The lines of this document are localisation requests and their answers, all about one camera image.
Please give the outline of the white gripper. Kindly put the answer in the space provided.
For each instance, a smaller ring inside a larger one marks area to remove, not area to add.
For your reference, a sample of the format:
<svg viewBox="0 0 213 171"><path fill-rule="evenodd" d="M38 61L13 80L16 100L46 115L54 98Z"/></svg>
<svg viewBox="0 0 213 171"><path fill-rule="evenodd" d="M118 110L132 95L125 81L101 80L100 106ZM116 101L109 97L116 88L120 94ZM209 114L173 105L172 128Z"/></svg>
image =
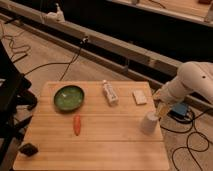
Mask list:
<svg viewBox="0 0 213 171"><path fill-rule="evenodd" d="M154 93L153 99L156 101L163 102L158 105L157 112L159 117L165 116L169 112L168 105L173 104L173 97L171 93L169 92L169 89L165 87L158 89Z"/></svg>

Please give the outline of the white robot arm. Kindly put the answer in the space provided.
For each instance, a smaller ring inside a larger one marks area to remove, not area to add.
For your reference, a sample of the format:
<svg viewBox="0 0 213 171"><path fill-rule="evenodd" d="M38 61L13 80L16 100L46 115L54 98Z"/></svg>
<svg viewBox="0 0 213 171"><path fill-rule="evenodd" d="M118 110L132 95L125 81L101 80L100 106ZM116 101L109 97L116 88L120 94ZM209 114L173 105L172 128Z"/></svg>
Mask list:
<svg viewBox="0 0 213 171"><path fill-rule="evenodd" d="M175 104L193 92L213 104L213 63L190 61L181 64L177 75L153 95L158 102L156 115L165 116Z"/></svg>

